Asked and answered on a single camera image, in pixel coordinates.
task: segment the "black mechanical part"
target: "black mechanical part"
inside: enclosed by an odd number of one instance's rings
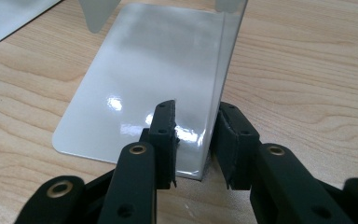
[[[117,169],[84,185],[75,176],[46,182],[16,223],[156,223],[156,189],[175,184],[174,101],[156,107],[150,129],[123,148]],[[315,179],[286,147],[261,145],[234,106],[221,103],[211,149],[227,187],[251,188],[258,223],[358,223],[358,178],[343,190]]]
[[[352,223],[288,148],[262,145],[255,166],[259,182],[252,186],[251,203],[259,223]],[[268,214],[268,222],[262,217],[266,214],[258,213],[264,203],[276,207],[276,216]]]
[[[176,185],[174,104],[156,107],[150,129],[143,129],[140,142],[123,148],[116,170],[87,185],[76,176],[49,180],[24,205],[16,223],[155,223],[156,189]]]
[[[250,189],[252,157],[261,145],[260,134],[235,106],[221,102],[211,150],[216,154],[227,188]]]
[[[69,223],[83,190],[84,182],[79,177],[50,179],[24,205],[15,223]]]
[[[149,143],[156,148],[157,189],[176,186],[176,136],[175,101],[166,101],[156,106],[149,130]]]
[[[144,142],[121,151],[98,223],[156,223],[155,149]]]

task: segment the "mounting hole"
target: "mounting hole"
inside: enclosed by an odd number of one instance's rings
[[[268,148],[269,153],[275,156],[283,156],[284,151],[280,147],[269,147]]]
[[[158,130],[158,133],[167,133],[167,130],[165,130],[165,129],[159,129],[159,130]]]
[[[250,133],[248,131],[241,131],[242,135],[249,135]]]
[[[135,146],[130,148],[130,153],[139,155],[146,152],[146,147],[144,146]]]
[[[318,215],[319,217],[322,217],[324,219],[329,219],[331,217],[330,211],[322,206],[312,206],[312,212]]]
[[[131,217],[135,212],[135,208],[130,203],[123,203],[117,210],[117,215],[119,217],[127,218]]]
[[[47,195],[49,198],[60,198],[69,193],[73,187],[74,184],[72,184],[70,181],[62,180],[48,188]]]

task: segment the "wood grain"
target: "wood grain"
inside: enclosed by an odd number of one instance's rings
[[[211,1],[147,1],[208,9]],[[120,4],[121,9],[127,1]],[[0,223],[12,223],[44,182],[86,182],[113,164],[62,155],[51,136],[112,25],[90,34],[66,0],[0,42]],[[250,1],[223,100],[263,142],[291,148],[337,187],[358,176],[358,1]],[[158,223],[255,223],[249,192],[226,190],[214,158],[201,182],[158,193]]]

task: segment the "light wood surface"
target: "light wood surface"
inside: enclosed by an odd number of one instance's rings
[[[78,2],[66,0],[0,42],[0,223],[12,223],[52,177],[89,182],[114,168],[56,152],[51,136],[117,12],[95,35]],[[250,0],[223,100],[322,181],[341,188],[358,176],[358,1]],[[179,178],[177,189],[158,192],[158,223],[255,218],[249,192],[226,190],[212,159],[201,182]]]

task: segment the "glossy white panel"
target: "glossy white panel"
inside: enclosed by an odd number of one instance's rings
[[[60,0],[0,0],[0,40]]]
[[[223,35],[228,18],[234,28]],[[62,117],[53,146],[116,162],[121,149],[150,126],[155,106],[175,99],[177,174],[201,179],[240,21],[241,14],[123,7]],[[227,37],[229,44],[222,45]]]

